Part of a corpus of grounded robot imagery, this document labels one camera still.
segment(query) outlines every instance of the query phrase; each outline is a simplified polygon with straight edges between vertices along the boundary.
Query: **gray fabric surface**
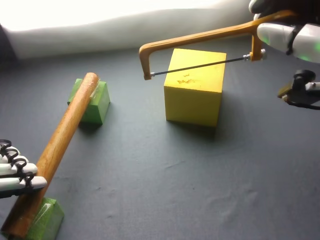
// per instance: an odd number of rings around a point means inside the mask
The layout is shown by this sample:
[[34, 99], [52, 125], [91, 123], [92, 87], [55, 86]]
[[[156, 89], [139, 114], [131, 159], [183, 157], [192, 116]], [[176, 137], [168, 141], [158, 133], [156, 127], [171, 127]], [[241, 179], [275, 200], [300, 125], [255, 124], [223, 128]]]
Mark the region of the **gray fabric surface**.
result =
[[[184, 48], [231, 59], [251, 41]], [[105, 124], [77, 130], [46, 193], [65, 213], [57, 240], [320, 239], [320, 115], [276, 97], [297, 69], [319, 65], [266, 49], [268, 60], [226, 65], [214, 134], [166, 122], [165, 75], [144, 81], [137, 49], [0, 72], [1, 138], [34, 163], [76, 78], [95, 72], [108, 84]], [[151, 70], [168, 69], [171, 54], [154, 53]], [[0, 200], [0, 224], [14, 200]]]

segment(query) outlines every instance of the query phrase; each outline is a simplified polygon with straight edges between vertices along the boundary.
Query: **yellow cube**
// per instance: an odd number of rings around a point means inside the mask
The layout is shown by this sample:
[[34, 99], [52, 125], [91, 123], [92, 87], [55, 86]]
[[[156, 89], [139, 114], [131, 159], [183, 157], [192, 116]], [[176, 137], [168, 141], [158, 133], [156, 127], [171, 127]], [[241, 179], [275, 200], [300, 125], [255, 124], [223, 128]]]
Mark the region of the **yellow cube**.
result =
[[[168, 70], [226, 60], [226, 53], [174, 49]], [[217, 126], [225, 64], [168, 73], [164, 82], [169, 121]]]

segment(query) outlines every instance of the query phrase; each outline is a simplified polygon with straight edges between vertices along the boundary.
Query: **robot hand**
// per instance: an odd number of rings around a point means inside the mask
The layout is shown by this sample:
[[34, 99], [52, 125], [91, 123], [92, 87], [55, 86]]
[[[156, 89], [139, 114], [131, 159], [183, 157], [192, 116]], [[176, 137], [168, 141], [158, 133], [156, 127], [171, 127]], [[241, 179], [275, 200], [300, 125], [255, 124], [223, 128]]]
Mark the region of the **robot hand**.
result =
[[[254, 19], [292, 10], [298, 17], [288, 22], [262, 23], [257, 28], [260, 40], [269, 46], [296, 58], [320, 63], [320, 1], [318, 0], [251, 0], [249, 10]], [[320, 110], [313, 105], [320, 101], [320, 82], [309, 70], [298, 70], [293, 81], [283, 87], [278, 97], [287, 104], [306, 109]]]
[[44, 188], [47, 181], [42, 176], [35, 176], [37, 170], [37, 166], [20, 155], [11, 141], [0, 140], [0, 199]]

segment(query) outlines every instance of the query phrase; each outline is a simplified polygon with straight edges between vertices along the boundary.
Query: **wooden rod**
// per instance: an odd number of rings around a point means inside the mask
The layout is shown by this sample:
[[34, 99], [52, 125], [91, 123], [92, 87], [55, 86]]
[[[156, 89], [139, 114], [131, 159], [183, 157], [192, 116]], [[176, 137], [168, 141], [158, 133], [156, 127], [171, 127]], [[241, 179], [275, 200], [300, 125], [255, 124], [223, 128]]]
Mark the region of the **wooden rod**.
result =
[[252, 53], [251, 58], [253, 61], [261, 59], [261, 41], [257, 37], [257, 28], [260, 24], [271, 22], [271, 21], [280, 21], [287, 17], [293, 17], [296, 14], [290, 10], [283, 10], [277, 13], [259, 18], [254, 21], [250, 21], [244, 24], [236, 25], [236, 26], [229, 26], [225, 28], [220, 28], [211, 31], [200, 32], [196, 34], [191, 34], [187, 36], [180, 36], [176, 38], [171, 38], [162, 41], [151, 42], [143, 45], [140, 47], [139, 50], [139, 57], [142, 65], [142, 70], [144, 73], [144, 79], [150, 80], [150, 62], [149, 57], [150, 54], [169, 48], [176, 48], [179, 46], [187, 45], [187, 44], [195, 44], [199, 42], [204, 42], [213, 39], [219, 39], [224, 37], [236, 36], [241, 34], [251, 34], [253, 35], [252, 40]]
[[36, 164], [38, 168], [36, 175], [46, 179], [46, 187], [38, 192], [19, 196], [1, 228], [3, 233], [23, 239], [26, 237], [98, 81], [99, 77], [95, 73], [89, 72], [85, 75], [78, 91]]

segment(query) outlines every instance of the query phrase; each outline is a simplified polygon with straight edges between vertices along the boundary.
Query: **yellow box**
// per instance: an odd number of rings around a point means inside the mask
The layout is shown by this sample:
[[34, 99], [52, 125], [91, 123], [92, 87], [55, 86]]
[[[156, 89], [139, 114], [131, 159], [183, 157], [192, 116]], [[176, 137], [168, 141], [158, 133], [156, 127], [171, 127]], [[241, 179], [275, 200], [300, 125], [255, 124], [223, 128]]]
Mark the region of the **yellow box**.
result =
[[[226, 60], [226, 53], [176, 48], [168, 70]], [[169, 121], [217, 126], [225, 64], [168, 73], [164, 82]]]

